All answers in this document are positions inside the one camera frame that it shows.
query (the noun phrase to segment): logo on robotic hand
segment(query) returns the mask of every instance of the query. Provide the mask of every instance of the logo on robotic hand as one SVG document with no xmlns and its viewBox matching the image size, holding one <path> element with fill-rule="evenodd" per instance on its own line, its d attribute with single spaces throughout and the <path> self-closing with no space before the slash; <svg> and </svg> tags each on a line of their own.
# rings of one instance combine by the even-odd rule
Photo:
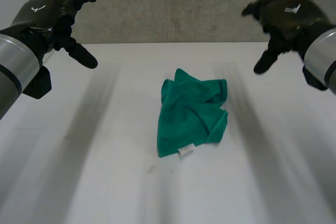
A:
<svg viewBox="0 0 336 224">
<path fill-rule="evenodd" d="M 36 8 L 36 9 L 34 9 L 34 8 L 32 7 L 31 9 L 32 9 L 32 10 L 34 11 L 34 13 L 35 13 L 35 12 L 37 12 L 38 10 L 43 9 L 44 7 L 46 7 L 46 5 L 42 6 L 41 8 Z"/>
<path fill-rule="evenodd" d="M 301 7 L 301 4 L 299 4 L 298 7 L 295 7 L 295 8 L 288 8 L 288 7 L 286 7 L 286 9 L 284 10 L 284 12 L 286 12 L 286 13 L 295 13 L 296 14 L 299 11 L 300 7 Z"/>
</svg>

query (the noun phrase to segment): robotic hand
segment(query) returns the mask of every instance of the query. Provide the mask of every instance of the robotic hand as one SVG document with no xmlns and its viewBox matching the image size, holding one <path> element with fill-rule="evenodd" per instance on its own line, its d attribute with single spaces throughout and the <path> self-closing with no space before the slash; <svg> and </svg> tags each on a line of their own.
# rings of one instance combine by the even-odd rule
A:
<svg viewBox="0 0 336 224">
<path fill-rule="evenodd" d="M 336 29 L 311 0 L 258 0 L 242 12 L 270 34 L 268 49 L 254 67 L 265 73 L 281 53 L 298 52 L 307 84 L 336 93 Z"/>
<path fill-rule="evenodd" d="M 0 119 L 21 93 L 39 99 L 51 90 L 44 56 L 64 48 L 87 68 L 98 63 L 71 37 L 83 4 L 96 0 L 30 0 L 9 28 L 0 30 Z"/>
</svg>

